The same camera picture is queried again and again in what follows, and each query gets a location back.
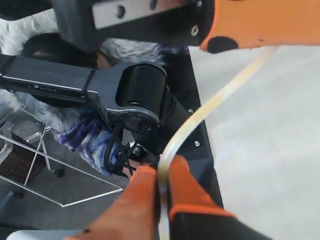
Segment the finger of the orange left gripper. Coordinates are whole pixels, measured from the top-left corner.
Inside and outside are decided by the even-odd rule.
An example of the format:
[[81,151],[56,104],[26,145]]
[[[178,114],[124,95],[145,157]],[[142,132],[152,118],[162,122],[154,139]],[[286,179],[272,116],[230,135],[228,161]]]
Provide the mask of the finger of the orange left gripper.
[[215,0],[200,44],[209,53],[263,46],[320,44],[318,0]]

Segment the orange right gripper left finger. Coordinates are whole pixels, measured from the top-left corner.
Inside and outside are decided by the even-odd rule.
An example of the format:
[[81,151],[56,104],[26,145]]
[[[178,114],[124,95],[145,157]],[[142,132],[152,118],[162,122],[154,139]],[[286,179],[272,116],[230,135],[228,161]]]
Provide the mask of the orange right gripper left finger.
[[153,240],[156,221],[157,172],[137,168],[118,199],[83,231],[66,240]]

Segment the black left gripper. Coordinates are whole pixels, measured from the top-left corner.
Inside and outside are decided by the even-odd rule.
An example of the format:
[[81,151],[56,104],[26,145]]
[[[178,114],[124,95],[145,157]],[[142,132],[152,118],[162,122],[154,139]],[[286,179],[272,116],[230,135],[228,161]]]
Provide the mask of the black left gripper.
[[2,0],[0,17],[17,21],[53,10],[61,37],[92,52],[105,39],[199,46],[209,32],[213,0]]

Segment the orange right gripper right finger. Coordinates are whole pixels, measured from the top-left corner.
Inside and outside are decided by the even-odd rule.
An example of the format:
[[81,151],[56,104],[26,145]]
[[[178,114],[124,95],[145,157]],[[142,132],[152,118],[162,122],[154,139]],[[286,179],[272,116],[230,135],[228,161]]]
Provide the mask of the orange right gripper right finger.
[[173,240],[267,240],[215,203],[190,173],[187,160],[174,157],[168,170]]

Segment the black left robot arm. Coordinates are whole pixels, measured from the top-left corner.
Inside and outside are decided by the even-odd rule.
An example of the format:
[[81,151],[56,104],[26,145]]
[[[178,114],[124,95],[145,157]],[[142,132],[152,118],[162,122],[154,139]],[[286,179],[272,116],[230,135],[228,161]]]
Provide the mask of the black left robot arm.
[[[0,17],[24,20],[53,10],[62,38],[85,52],[106,38],[168,42],[198,46],[217,54],[264,47],[263,53],[201,106],[172,136],[160,158],[160,169],[171,164],[192,131],[256,72],[278,46],[320,43],[320,3],[317,0],[3,0]],[[138,117],[153,126],[159,116],[140,104],[118,103],[133,89],[134,72],[153,63],[121,63],[108,70],[35,63],[20,68],[22,59],[1,55],[1,79],[14,90],[73,102],[93,103],[104,115]]]

